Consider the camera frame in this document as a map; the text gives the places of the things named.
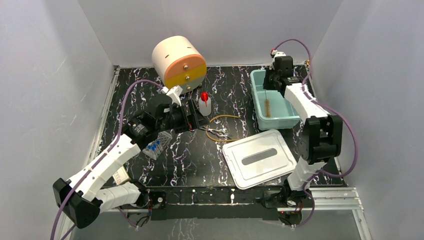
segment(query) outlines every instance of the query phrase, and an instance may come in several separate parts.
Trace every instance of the white wall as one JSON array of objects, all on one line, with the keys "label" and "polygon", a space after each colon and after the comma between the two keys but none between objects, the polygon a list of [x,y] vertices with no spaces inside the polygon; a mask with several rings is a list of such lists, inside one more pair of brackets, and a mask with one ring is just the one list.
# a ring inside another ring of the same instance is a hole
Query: white wall
[{"label": "white wall", "polygon": [[[188,38],[208,65],[271,62],[288,38],[314,53],[342,0],[79,0],[114,65],[152,66],[153,48],[174,35]],[[284,45],[295,61],[307,54]]]},{"label": "white wall", "polygon": [[[344,0],[312,61],[318,99],[358,135],[348,181],[375,240],[424,236],[423,26],[423,1]],[[344,137],[346,170],[353,158],[346,128]]]},{"label": "white wall", "polygon": [[0,1],[0,236],[48,239],[52,184],[81,169],[113,66],[76,0]]}]

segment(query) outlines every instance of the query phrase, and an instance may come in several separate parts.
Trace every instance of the black marble table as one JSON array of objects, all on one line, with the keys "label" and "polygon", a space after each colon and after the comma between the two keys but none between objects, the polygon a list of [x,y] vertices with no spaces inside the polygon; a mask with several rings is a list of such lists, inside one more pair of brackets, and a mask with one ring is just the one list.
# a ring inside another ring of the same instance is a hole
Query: black marble table
[{"label": "black marble table", "polygon": [[[201,87],[181,96],[182,100],[197,99],[200,93],[207,92],[212,100],[210,117],[230,114],[239,119],[222,118],[210,126],[225,128],[234,138],[246,138],[261,131],[258,129],[254,103],[252,99],[252,83],[250,73],[261,69],[261,66],[224,66],[208,67]],[[297,76],[306,76],[305,66],[296,66]],[[154,68],[122,68],[114,89],[109,113],[101,137],[99,151],[102,151],[114,139],[118,131],[119,111],[127,88],[136,80],[148,79],[162,84]],[[148,83],[137,85],[125,105],[125,118],[143,109],[149,99],[159,93],[156,86]],[[299,159],[297,142],[302,129],[298,123],[292,129],[281,129],[280,132],[292,154]],[[222,154],[224,143],[214,142],[207,138],[201,130],[175,134],[158,159],[148,158],[144,153],[130,159],[125,169],[132,179],[140,180],[147,186],[191,186],[191,187],[235,187],[229,168]],[[324,169],[337,174],[334,159]],[[282,176],[262,184],[262,186],[280,185],[286,176]],[[111,178],[105,187],[114,186]],[[311,183],[312,186],[346,186],[342,179],[332,179],[320,173]]]}]

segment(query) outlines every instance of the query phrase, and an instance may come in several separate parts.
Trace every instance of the gray floor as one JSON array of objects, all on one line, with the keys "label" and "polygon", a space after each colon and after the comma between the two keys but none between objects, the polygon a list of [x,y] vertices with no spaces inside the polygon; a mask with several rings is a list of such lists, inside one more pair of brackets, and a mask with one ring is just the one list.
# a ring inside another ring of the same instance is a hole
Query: gray floor
[{"label": "gray floor", "polygon": [[359,240],[351,210],[318,210],[295,230],[261,219],[170,219],[150,221],[135,231],[119,212],[102,213],[89,227],[75,229],[72,240]]}]

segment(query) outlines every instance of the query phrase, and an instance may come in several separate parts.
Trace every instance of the brown brush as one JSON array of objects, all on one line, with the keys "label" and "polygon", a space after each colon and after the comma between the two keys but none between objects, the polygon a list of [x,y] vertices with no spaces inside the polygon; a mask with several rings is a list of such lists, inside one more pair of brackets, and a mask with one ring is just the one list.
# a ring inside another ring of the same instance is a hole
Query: brown brush
[{"label": "brown brush", "polygon": [[267,98],[267,91],[265,91],[265,116],[267,118],[271,117],[271,106],[270,101]]}]

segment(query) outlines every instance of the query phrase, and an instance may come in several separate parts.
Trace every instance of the container lid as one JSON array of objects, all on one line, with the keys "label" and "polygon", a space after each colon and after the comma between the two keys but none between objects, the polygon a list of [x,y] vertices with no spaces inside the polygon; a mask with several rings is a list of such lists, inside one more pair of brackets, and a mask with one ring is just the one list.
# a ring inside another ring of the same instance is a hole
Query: container lid
[{"label": "container lid", "polygon": [[225,144],[222,152],[235,185],[241,190],[289,174],[297,164],[275,129]]}]

